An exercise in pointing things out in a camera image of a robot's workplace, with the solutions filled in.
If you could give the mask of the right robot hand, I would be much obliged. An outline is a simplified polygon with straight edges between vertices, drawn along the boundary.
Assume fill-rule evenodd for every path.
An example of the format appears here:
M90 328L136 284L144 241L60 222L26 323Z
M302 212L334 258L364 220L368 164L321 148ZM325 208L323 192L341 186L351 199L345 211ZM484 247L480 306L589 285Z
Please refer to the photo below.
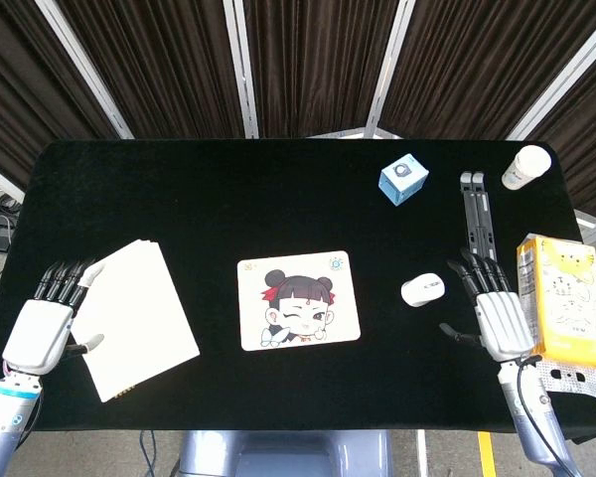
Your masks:
M463 247L461 261L448 266L461 280L473 306L480 333L464 334L442 323L440 329L457 343L484 348L496 362L521 361L531 355L535 339L522 310L519 296L511 290L499 264Z

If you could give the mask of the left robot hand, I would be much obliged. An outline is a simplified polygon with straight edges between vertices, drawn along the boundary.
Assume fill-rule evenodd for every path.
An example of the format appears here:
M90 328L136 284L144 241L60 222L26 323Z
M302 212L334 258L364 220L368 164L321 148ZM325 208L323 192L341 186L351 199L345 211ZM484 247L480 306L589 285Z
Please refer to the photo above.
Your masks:
M78 310L104 268L102 260L90 259L57 261L46 269L2 353L5 376L44 376L58 363L85 355L103 342L102 334L77 344L70 344L69 337Z

